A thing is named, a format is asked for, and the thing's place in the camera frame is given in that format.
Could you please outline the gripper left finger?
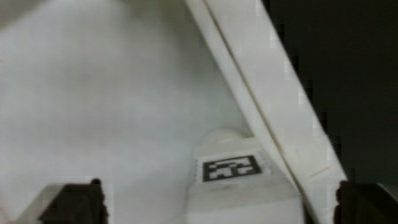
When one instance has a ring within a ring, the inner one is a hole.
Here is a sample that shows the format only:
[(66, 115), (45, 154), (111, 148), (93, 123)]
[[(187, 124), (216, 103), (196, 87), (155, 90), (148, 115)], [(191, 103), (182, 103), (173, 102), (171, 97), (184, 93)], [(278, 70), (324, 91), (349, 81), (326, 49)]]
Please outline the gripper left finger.
[(17, 224), (109, 224), (102, 180), (49, 187)]

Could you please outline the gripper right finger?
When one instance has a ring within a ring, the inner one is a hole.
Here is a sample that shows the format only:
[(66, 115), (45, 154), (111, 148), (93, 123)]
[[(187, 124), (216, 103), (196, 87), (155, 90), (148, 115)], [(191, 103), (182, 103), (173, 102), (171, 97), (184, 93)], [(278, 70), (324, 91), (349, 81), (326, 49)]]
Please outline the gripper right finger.
[(398, 224), (398, 199), (381, 184), (340, 183), (335, 224)]

